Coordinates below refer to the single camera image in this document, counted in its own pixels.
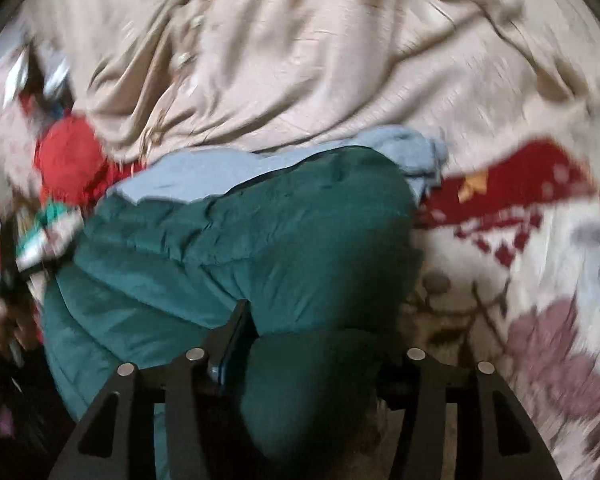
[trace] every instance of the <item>quilted fabric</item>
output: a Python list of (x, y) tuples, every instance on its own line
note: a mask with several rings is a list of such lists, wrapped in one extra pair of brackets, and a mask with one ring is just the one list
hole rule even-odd
[(260, 337), (245, 427), (276, 466), (325, 466), (362, 419), (419, 268), (413, 209), (398, 167), (361, 147), (191, 204), (107, 198), (46, 290), (46, 351), (64, 401), (80, 417), (121, 362), (170, 361), (246, 298)]

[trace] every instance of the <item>black metal frame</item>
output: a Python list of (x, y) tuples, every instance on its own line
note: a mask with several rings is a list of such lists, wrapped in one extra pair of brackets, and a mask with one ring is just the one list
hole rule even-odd
[[(240, 369), (256, 337), (243, 300), (201, 347), (170, 364), (118, 367), (70, 437), (50, 480), (154, 479), (154, 404), (161, 403), (173, 480), (270, 478), (246, 432), (235, 438), (235, 427), (223, 426), (217, 433), (231, 441), (210, 442), (204, 423), (213, 402), (219, 400), (216, 407), (227, 412), (235, 407)], [(401, 365), (381, 371), (378, 396), (392, 410), (405, 410), (390, 480), (440, 479), (450, 402), (458, 404), (457, 480), (560, 480), (533, 423), (489, 363), (465, 370), (412, 349)]]
[(43, 258), (26, 269), (16, 262), (17, 220), (14, 214), (4, 218), (0, 225), (0, 300), (8, 308), (30, 308), (32, 297), (27, 282), (37, 272), (53, 272), (71, 255), (68, 250), (59, 258)]

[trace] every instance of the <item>beige blanket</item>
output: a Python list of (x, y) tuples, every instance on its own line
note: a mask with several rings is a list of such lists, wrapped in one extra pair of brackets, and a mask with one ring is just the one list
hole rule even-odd
[(581, 0), (28, 0), (77, 110), (120, 160), (250, 151), (383, 123), (440, 134), (450, 172), (600, 111)]

